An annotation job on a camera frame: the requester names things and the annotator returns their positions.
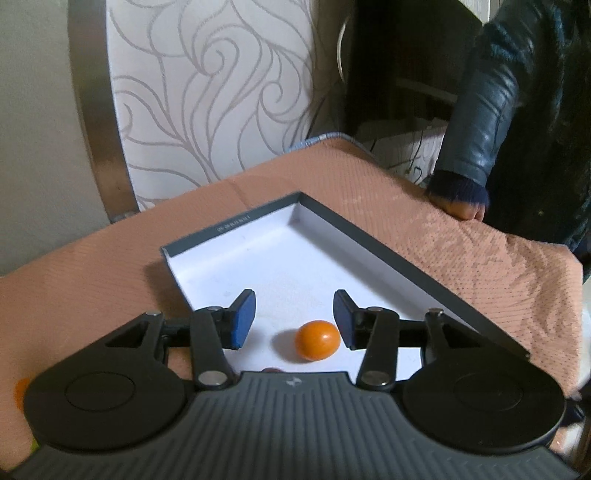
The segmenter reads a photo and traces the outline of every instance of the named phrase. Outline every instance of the logo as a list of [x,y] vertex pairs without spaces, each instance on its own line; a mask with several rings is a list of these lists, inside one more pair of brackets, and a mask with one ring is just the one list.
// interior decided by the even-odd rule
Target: logo
[[298,385],[300,385],[302,383],[301,379],[297,378],[297,377],[293,377],[291,380],[286,380],[285,381],[286,384],[288,384],[290,387],[297,387]]

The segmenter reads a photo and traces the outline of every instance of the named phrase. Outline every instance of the wall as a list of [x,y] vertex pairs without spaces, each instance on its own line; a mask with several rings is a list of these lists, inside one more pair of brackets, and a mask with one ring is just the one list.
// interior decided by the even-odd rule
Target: wall
[[0,274],[108,224],[70,77],[67,0],[0,0]]

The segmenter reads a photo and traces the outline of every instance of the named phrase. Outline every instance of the white patterned upholstery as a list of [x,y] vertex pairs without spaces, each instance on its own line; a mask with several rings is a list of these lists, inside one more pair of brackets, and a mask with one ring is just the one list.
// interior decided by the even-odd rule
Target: white patterned upholstery
[[282,154],[339,81],[341,0],[109,0],[108,52],[145,209]]

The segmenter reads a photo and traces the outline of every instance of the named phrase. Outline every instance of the orange object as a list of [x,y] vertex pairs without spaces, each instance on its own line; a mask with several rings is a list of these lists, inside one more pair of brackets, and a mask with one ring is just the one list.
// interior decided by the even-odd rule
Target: orange object
[[312,362],[324,360],[338,350],[340,333],[334,324],[314,320],[299,328],[295,342],[295,349],[302,358]]
[[31,383],[30,378],[21,378],[17,382],[16,387],[14,387],[14,403],[20,411],[22,411],[22,399],[25,396],[29,383]]

